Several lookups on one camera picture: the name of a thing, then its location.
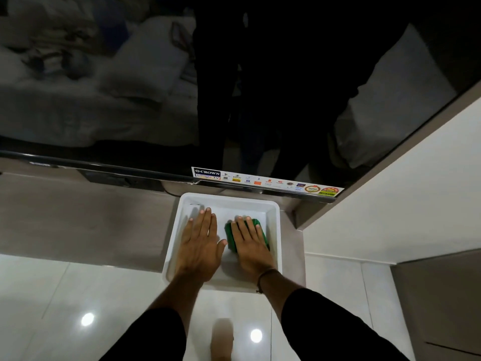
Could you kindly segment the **person's bare foot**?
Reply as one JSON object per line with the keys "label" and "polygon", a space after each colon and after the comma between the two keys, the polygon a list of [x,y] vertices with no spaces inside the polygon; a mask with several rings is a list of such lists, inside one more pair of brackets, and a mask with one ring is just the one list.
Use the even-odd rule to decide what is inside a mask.
{"label": "person's bare foot", "polygon": [[212,328],[210,344],[211,361],[231,361],[234,332],[229,318],[219,318]]}

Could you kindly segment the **person's left hand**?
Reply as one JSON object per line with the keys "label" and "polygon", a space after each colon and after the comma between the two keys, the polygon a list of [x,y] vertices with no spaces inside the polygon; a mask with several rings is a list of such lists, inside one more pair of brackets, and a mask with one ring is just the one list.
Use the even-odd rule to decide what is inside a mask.
{"label": "person's left hand", "polygon": [[190,241],[186,243],[180,242],[175,278],[189,276],[196,281],[205,283],[212,279],[220,266],[221,260],[216,260],[216,244],[221,239],[217,234],[217,218],[213,212],[209,236],[207,238],[199,238],[199,213],[193,218]]}

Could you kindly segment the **person's left forearm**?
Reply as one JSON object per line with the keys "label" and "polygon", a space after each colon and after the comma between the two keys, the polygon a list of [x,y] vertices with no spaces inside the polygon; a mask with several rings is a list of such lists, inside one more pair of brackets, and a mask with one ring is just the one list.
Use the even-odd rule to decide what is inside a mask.
{"label": "person's left forearm", "polygon": [[182,361],[202,285],[191,273],[176,276],[99,361]]}

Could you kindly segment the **person's right hand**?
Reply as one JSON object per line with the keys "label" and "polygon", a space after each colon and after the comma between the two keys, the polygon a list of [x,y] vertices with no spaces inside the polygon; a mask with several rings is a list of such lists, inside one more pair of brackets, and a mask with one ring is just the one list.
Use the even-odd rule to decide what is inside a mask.
{"label": "person's right hand", "polygon": [[256,284],[264,273],[276,269],[273,256],[270,250],[259,242],[253,219],[251,227],[252,244],[237,244],[237,218],[233,220],[231,225],[240,266],[252,282]]}

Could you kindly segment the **white plastic tray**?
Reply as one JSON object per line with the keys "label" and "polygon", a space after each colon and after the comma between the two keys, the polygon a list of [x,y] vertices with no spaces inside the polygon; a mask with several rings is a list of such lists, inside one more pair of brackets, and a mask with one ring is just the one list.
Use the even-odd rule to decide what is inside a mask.
{"label": "white plastic tray", "polygon": [[[226,239],[225,225],[236,217],[249,216],[258,219],[266,235],[275,267],[280,273],[283,272],[280,207],[277,203],[229,196],[185,193],[178,202],[166,252],[162,271],[166,282],[171,282],[174,277],[181,235],[188,219],[195,218],[199,210],[207,207],[210,207],[217,216],[218,240]],[[214,273],[212,279],[203,285],[203,289],[245,293],[257,292],[256,285],[250,282],[249,277],[240,267],[237,254],[228,248],[225,248],[222,255],[220,267]]]}

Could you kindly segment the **person's right forearm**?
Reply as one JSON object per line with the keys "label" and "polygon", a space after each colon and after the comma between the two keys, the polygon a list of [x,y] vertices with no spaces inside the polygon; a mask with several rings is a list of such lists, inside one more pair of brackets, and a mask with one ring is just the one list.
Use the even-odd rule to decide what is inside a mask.
{"label": "person's right forearm", "polygon": [[301,361],[409,361],[362,319],[276,269],[264,273],[257,285]]}

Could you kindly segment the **green scouring sponge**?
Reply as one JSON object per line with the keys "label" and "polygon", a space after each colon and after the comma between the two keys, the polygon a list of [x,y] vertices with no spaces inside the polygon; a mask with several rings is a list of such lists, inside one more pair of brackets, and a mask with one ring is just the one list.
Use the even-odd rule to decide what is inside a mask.
{"label": "green scouring sponge", "polygon": [[[233,236],[231,223],[233,223],[233,221],[229,220],[225,224],[225,227],[224,227],[225,234],[226,234],[226,240],[227,240],[227,247],[233,253],[237,254],[237,245],[236,245],[236,242],[235,242],[235,239],[234,239],[234,236]],[[262,231],[262,237],[263,237],[264,243],[265,243],[266,247],[268,248],[268,250],[270,250],[270,244],[268,242],[268,239],[267,239],[263,229],[261,229],[261,231]]]}

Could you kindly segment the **black flat screen television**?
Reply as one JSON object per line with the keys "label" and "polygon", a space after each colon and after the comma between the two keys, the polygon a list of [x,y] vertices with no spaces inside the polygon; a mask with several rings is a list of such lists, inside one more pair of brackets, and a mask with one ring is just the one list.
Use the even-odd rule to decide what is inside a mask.
{"label": "black flat screen television", "polygon": [[0,157],[95,183],[346,189],[478,82],[481,0],[0,0]]}

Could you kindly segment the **beige cabinet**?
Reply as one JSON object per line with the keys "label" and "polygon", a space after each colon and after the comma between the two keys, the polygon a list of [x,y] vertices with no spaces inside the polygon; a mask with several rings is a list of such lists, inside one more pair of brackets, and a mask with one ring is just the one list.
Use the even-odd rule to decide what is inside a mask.
{"label": "beige cabinet", "polygon": [[416,361],[481,361],[481,249],[391,271]]}

